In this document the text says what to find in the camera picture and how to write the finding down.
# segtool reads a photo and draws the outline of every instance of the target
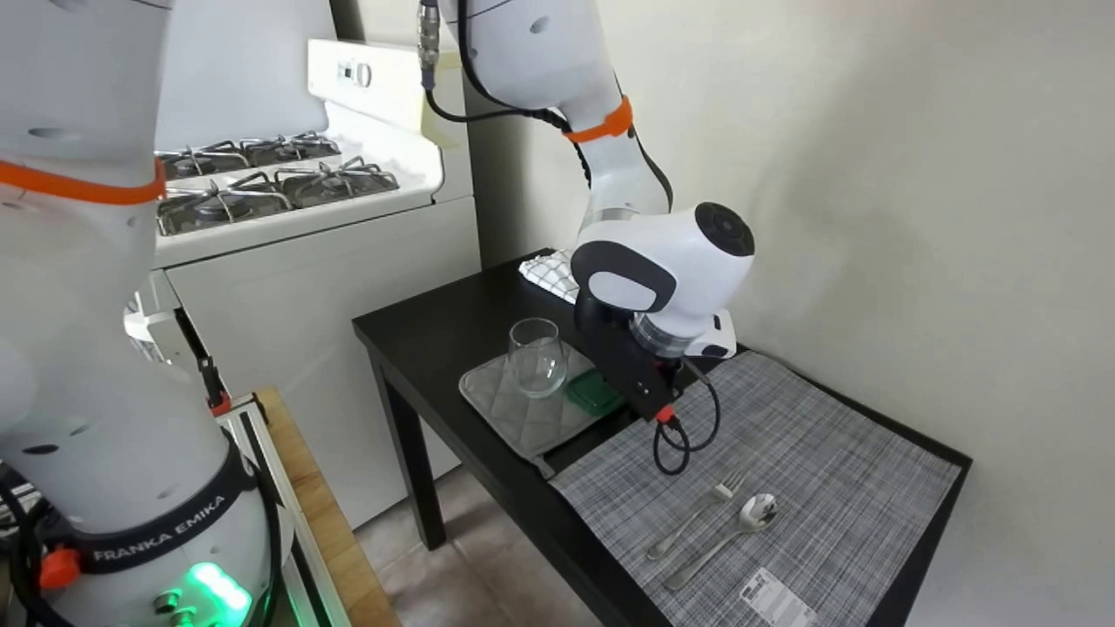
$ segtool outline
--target floor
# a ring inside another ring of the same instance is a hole
[[[406,627],[601,623],[468,470],[438,480],[438,501],[438,552],[421,546],[409,506],[355,535]]]

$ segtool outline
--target green light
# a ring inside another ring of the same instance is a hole
[[[177,594],[182,627],[241,627],[252,612],[252,594],[214,562],[191,564]]]

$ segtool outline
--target table leg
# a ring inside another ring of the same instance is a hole
[[[446,544],[446,524],[438,492],[434,483],[420,410],[388,379],[380,379],[380,391],[388,399],[388,424],[415,506],[420,538],[429,552],[435,552]]]

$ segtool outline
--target gray placemat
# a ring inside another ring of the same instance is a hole
[[[565,344],[565,379],[589,374],[592,363]],[[543,474],[543,454],[585,431],[601,416],[585,416],[578,405],[565,399],[565,391],[550,399],[523,399],[517,391],[517,378],[509,370],[509,355],[496,355],[456,382],[460,399],[529,463]]]
[[[662,479],[652,467],[652,429],[630,424],[567,467],[554,480],[558,492],[673,623],[767,623],[740,597],[759,567],[813,608],[816,623],[865,623],[957,467],[869,421],[770,355],[734,355],[711,382],[726,424],[695,454],[690,470]],[[707,391],[690,387],[678,410],[702,439],[711,418]],[[740,497],[690,526],[665,562],[644,562],[714,480],[740,480]],[[776,524],[763,538],[734,540],[684,594],[669,594],[669,573],[704,553],[758,492],[776,494]]]

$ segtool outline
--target sticker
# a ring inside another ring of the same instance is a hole
[[[744,588],[740,601],[758,609],[770,627],[813,627],[818,618],[803,604],[783,581],[759,567]]]

